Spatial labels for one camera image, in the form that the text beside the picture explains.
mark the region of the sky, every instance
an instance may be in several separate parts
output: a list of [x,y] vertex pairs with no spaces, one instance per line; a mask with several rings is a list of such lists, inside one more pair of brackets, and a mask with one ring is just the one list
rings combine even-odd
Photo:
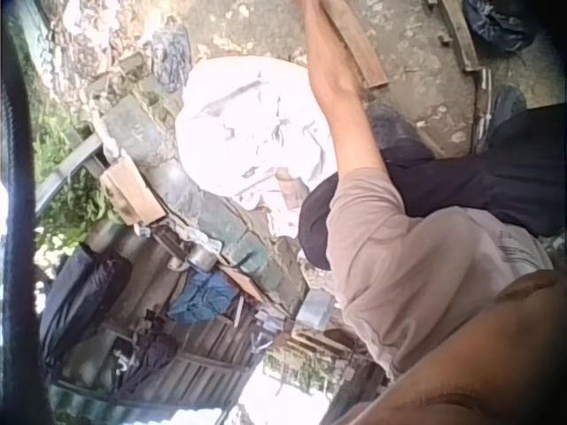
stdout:
[[[276,397],[279,386],[276,379],[262,373],[260,363],[238,400],[246,407],[255,425],[318,425],[321,422],[330,403],[321,392],[308,396],[290,385],[284,385]],[[218,409],[179,411],[171,421],[163,421],[160,425],[214,425],[220,415],[221,410]]]

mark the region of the black pants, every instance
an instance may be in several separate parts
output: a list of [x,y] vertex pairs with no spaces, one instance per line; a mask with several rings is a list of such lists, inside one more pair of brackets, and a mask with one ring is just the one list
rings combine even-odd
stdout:
[[[565,118],[565,104],[521,112],[500,124],[489,150],[477,156],[435,159],[413,140],[386,143],[381,152],[410,217],[476,208],[534,236],[551,236],[566,222]],[[326,220],[337,184],[333,174],[317,186],[299,216],[299,243],[323,270],[330,270]]]

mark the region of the shoe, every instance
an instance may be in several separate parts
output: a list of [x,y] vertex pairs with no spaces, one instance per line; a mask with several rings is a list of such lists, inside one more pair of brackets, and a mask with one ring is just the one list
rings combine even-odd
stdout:
[[416,129],[390,106],[378,101],[371,102],[366,107],[366,114],[380,149],[400,146],[401,141],[421,143]]
[[498,89],[493,102],[493,117],[486,132],[485,151],[493,149],[492,135],[494,130],[504,121],[509,120],[527,109],[524,93],[516,86],[504,84]]

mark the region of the skin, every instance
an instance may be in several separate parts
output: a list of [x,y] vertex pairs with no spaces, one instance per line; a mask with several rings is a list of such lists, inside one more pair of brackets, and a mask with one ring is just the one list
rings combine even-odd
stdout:
[[305,17],[309,82],[329,122],[339,179],[357,168],[379,168],[386,173],[342,43],[319,0],[304,0],[300,6]]
[[[309,80],[329,122],[339,179],[357,168],[387,173],[356,75],[320,0],[302,0],[299,6]],[[518,279],[375,403],[339,423],[521,423],[546,396],[567,356],[566,293],[565,278],[557,272]]]

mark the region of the green plant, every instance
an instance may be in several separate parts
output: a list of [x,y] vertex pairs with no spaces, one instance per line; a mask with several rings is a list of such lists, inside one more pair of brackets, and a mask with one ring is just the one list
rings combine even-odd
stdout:
[[[36,185],[71,153],[66,131],[77,127],[74,116],[42,85],[27,51],[21,27],[13,19],[9,29],[18,46],[30,107],[34,137]],[[61,254],[70,254],[97,221],[113,217],[113,210],[99,190],[97,180],[84,169],[68,179],[64,188],[44,211],[36,228],[36,263],[44,269],[58,264]]]

